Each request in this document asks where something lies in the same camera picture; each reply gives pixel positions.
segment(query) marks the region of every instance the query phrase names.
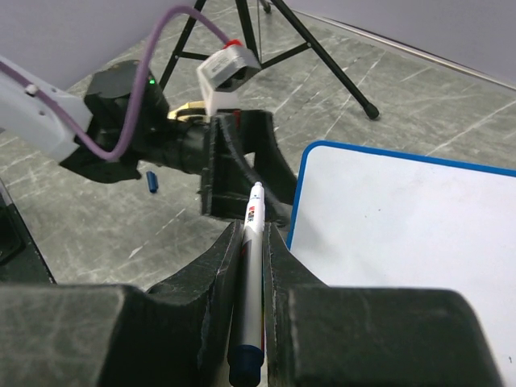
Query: white marker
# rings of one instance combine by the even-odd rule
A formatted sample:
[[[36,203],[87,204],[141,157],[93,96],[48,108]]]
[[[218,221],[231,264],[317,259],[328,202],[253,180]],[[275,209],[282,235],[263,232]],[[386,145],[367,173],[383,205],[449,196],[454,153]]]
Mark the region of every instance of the white marker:
[[[257,386],[264,363],[262,303],[262,238],[265,225],[264,187],[251,189],[243,223],[242,254],[235,288],[235,304],[227,361],[234,387]]]

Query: gray floor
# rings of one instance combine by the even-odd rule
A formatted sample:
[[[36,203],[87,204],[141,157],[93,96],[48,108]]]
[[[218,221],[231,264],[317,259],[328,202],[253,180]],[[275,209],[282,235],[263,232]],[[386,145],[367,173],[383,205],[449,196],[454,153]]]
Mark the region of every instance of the gray floor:
[[[240,35],[230,0],[210,0],[206,14],[226,33]],[[252,15],[255,19],[255,7]],[[264,58],[300,40],[276,11],[262,15],[261,22]],[[516,169],[513,98],[323,25],[307,25],[382,117],[368,121],[312,52],[263,71],[241,93],[243,105],[275,113],[278,142],[295,171],[303,149],[323,138]],[[163,71],[182,26],[183,19],[167,29],[152,64],[155,74]],[[218,47],[203,27],[195,29],[190,50]],[[137,58],[141,48],[119,59]],[[165,90],[171,106],[200,99],[195,65],[180,62]],[[86,86],[83,81],[72,91],[82,94]],[[152,196],[144,181],[85,181],[12,134],[0,135],[0,148],[0,177],[61,283],[127,282],[147,288],[204,252],[225,227],[199,215],[198,177],[154,168],[160,192]]]

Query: purple cable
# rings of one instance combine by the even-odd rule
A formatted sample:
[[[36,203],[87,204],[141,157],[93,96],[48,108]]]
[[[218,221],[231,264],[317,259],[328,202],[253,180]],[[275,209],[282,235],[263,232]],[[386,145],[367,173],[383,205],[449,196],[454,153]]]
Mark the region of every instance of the purple cable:
[[[38,89],[34,94],[35,97],[41,99],[41,101],[52,110],[61,121],[65,122],[84,143],[84,145],[96,156],[101,159],[113,161],[117,160],[121,155],[125,153],[129,145],[131,144],[132,137],[135,133],[136,123],[138,121],[139,111],[142,105],[142,98],[144,96],[145,87],[147,85],[148,69],[151,63],[152,54],[156,48],[158,39],[160,38],[161,32],[167,23],[175,16],[180,14],[187,14],[202,24],[204,24],[210,31],[212,31],[224,44],[229,42],[229,38],[224,34],[217,26],[215,26],[206,16],[201,14],[198,10],[190,6],[173,6],[167,13],[158,21],[148,38],[145,53],[139,62],[136,70],[135,82],[132,86],[131,96],[129,97],[129,103],[127,106],[127,113],[123,122],[123,128],[120,132],[120,138],[116,146],[111,152],[107,152],[100,148],[86,132],[73,120],[70,115],[59,106],[59,104],[50,98],[44,91]],[[0,62],[0,71],[7,74],[13,80],[18,82],[22,87],[27,87],[32,84],[22,74],[8,66],[7,64]]]

